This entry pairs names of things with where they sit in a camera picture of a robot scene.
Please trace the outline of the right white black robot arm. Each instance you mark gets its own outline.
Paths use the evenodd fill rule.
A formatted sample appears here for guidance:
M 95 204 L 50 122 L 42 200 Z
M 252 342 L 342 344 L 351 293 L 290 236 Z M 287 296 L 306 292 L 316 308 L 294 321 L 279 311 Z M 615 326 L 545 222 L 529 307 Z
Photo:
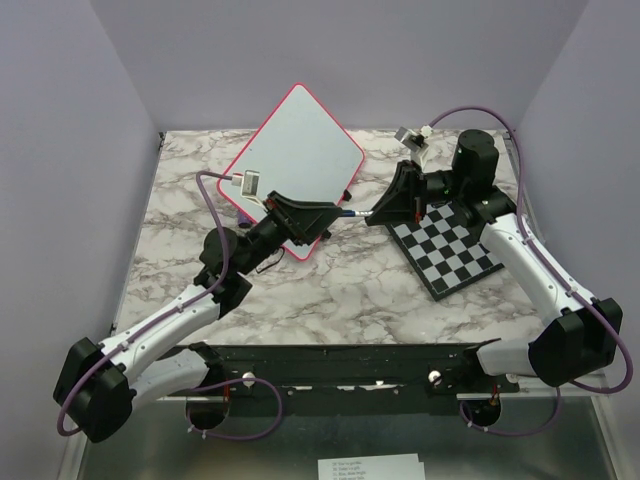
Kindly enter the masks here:
M 559 387 L 610 365 L 623 349 L 621 307 L 571 279 L 524 223 L 516 204 L 495 185 L 499 152 L 493 137 L 482 130 L 462 132 L 450 169 L 426 172 L 422 165 L 431 132 L 428 126 L 396 132 L 411 157 L 397 164 L 366 224 L 418 223 L 429 207 L 450 207 L 458 224 L 518 282 L 544 325 L 533 340 L 494 340 L 473 348 L 473 359 L 459 370 L 462 384 L 480 392 L 496 376 L 515 374 Z

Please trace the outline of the pink framed whiteboard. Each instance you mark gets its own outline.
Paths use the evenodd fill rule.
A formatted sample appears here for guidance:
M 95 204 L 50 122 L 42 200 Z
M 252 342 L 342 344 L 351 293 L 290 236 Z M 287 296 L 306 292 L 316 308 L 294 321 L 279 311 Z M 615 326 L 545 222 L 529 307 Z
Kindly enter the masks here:
M 339 205 L 365 159 L 363 149 L 303 84 L 295 84 L 236 158 L 228 176 L 259 174 L 257 197 Z

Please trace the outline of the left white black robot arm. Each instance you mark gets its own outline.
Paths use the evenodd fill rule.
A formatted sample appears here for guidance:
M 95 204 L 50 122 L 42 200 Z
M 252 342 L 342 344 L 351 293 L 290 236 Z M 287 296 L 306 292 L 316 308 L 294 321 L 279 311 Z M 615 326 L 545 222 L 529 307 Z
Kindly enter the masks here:
M 234 310 L 251 289 L 245 276 L 282 244 L 310 245 L 341 216 L 331 202 L 296 201 L 277 192 L 265 217 L 244 235 L 219 219 L 205 237 L 193 282 L 166 307 L 100 343 L 84 337 L 68 350 L 53 398 L 60 435 L 83 433 L 98 443 L 119 430 L 142 400 L 141 375 L 185 337 Z

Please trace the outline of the white blue whiteboard marker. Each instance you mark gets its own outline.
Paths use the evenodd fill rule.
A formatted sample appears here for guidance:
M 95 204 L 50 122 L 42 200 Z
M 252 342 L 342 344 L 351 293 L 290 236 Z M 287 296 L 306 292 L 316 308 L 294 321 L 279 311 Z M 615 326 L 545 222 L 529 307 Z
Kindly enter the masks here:
M 373 214 L 372 211 L 360 211 L 360 210 L 348 210 L 343 209 L 341 211 L 341 217 L 343 218 L 367 218 Z

